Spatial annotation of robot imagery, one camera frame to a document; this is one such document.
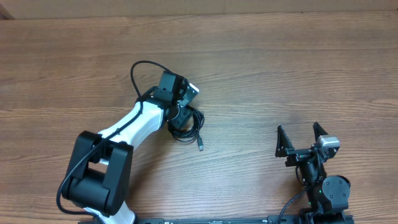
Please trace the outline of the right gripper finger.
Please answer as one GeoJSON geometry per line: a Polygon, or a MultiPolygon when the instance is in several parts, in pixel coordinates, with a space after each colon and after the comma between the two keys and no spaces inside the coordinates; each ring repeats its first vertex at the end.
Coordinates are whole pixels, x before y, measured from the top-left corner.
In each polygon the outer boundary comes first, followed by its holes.
{"type": "Polygon", "coordinates": [[[277,145],[275,149],[276,157],[287,157],[292,153],[295,148],[293,147],[290,139],[287,137],[282,125],[277,127],[277,145]]]}
{"type": "Polygon", "coordinates": [[[320,136],[328,135],[328,133],[321,127],[321,125],[318,122],[314,122],[313,131],[314,131],[315,140],[317,140],[320,136]]]}

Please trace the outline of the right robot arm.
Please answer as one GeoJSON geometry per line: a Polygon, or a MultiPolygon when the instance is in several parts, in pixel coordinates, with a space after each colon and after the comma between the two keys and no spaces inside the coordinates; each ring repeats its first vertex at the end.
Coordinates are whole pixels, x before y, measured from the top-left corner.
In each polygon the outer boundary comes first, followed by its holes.
{"type": "Polygon", "coordinates": [[[328,176],[324,163],[334,158],[340,148],[340,140],[328,134],[318,122],[313,124],[315,143],[306,149],[294,148],[282,125],[277,127],[276,157],[286,158],[285,165],[295,168],[296,179],[303,190],[293,196],[282,208],[276,223],[354,223],[351,215],[346,216],[351,183],[342,175],[328,176]],[[308,208],[299,210],[298,215],[286,215],[287,208],[306,195],[308,208]]]}

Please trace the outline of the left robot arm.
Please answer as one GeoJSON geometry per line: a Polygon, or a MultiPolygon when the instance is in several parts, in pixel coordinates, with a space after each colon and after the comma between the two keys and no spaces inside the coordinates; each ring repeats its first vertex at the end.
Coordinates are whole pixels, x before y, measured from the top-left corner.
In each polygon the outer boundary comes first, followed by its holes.
{"type": "Polygon", "coordinates": [[[138,97],[116,124],[98,133],[83,131],[57,197],[73,202],[96,223],[135,223],[125,201],[134,150],[168,121],[183,128],[190,117],[188,104],[198,92],[186,78],[164,71],[159,84],[138,97]]]}

